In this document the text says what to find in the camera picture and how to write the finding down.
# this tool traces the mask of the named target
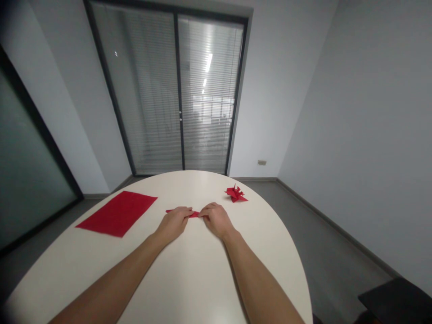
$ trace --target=door frame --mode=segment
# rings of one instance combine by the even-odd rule
[[[236,112],[238,108],[238,100],[239,100],[239,89],[240,89],[240,79],[242,74],[242,68],[243,68],[243,58],[244,58],[244,49],[246,46],[246,36],[248,31],[248,23],[249,18],[247,17],[241,17],[241,16],[234,16],[229,15],[225,13],[217,13],[217,12],[211,12],[211,11],[205,11],[200,9],[192,9],[192,8],[186,8],[186,7],[179,7],[169,4],[162,4],[162,3],[154,3],[154,2],[148,2],[148,1],[141,1],[141,0],[83,0],[85,10],[87,12],[87,17],[89,19],[90,28],[93,34],[93,39],[96,44],[96,49],[98,51],[99,60],[102,65],[102,70],[105,76],[105,81],[107,83],[109,95],[111,97],[112,105],[114,107],[114,112],[116,114],[117,122],[119,125],[121,138],[123,139],[123,143],[126,150],[127,159],[129,161],[130,169],[132,171],[132,175],[134,177],[149,177],[153,175],[137,175],[136,169],[133,163],[132,153],[129,146],[129,143],[127,141],[126,137],[126,130],[125,126],[122,120],[122,116],[120,113],[120,108],[118,105],[117,97],[114,91],[114,86],[111,80],[111,76],[109,73],[108,68],[108,62],[105,56],[105,52],[102,46],[101,37],[99,34],[99,30],[97,27],[95,14],[93,12],[93,9],[91,7],[91,3],[101,3],[105,5],[115,5],[115,6],[124,6],[128,8],[134,8],[134,9],[145,9],[145,10],[153,10],[153,11],[160,11],[160,12],[167,12],[172,13],[174,15],[174,34],[175,34],[175,55],[176,55],[176,65],[177,65],[177,84],[178,84],[178,96],[179,96],[179,122],[180,122],[180,142],[181,142],[181,153],[182,153],[182,167],[183,170],[185,170],[185,147],[184,147],[184,140],[183,140],[183,118],[182,118],[182,101],[181,101],[181,76],[180,76],[180,46],[179,46],[179,34],[178,34],[178,15],[184,14],[188,16],[193,16],[197,18],[208,18],[211,20],[217,20],[217,21],[223,21],[223,22],[229,22],[229,23],[238,23],[243,25],[243,37],[242,37],[242,48],[240,49],[240,60],[237,70],[237,79],[235,83],[235,91],[234,91],[234,106],[233,106],[233,115],[231,119],[231,126],[229,129],[229,141],[228,141],[228,150],[226,155],[226,162],[225,162],[225,173],[224,175],[228,175],[228,166],[230,163],[230,156],[231,156],[231,148],[232,148],[232,139],[233,139],[233,133],[234,133],[234,125],[235,125],[235,117]]]

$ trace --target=white tabletop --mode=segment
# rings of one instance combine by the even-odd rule
[[[247,202],[224,191],[237,183]],[[123,238],[75,228],[121,191],[158,197]],[[64,231],[42,254],[7,301],[18,323],[47,323],[116,265],[159,225],[166,209],[200,211],[221,204],[235,228],[277,279],[306,322],[312,324],[309,290],[300,257],[275,211],[252,189],[204,171],[153,176],[112,194]],[[246,323],[222,243],[203,220],[189,219],[184,233],[157,257],[119,323]]]

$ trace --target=forearm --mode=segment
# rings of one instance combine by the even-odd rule
[[[51,323],[116,323],[164,244],[150,235],[130,255],[100,277]]]
[[[250,323],[303,324],[273,275],[233,230],[223,238]]]

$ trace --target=red paper sheet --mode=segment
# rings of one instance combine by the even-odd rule
[[[199,212],[198,211],[194,211],[193,214],[191,216],[189,216],[189,218],[198,217],[198,215],[199,215]]]
[[[123,191],[76,227],[121,238],[156,199]]]

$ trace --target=sliding glass door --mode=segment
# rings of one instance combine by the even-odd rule
[[[134,175],[226,174],[247,19],[113,3],[85,2]]]
[[[82,197],[65,161],[0,48],[0,253]]]

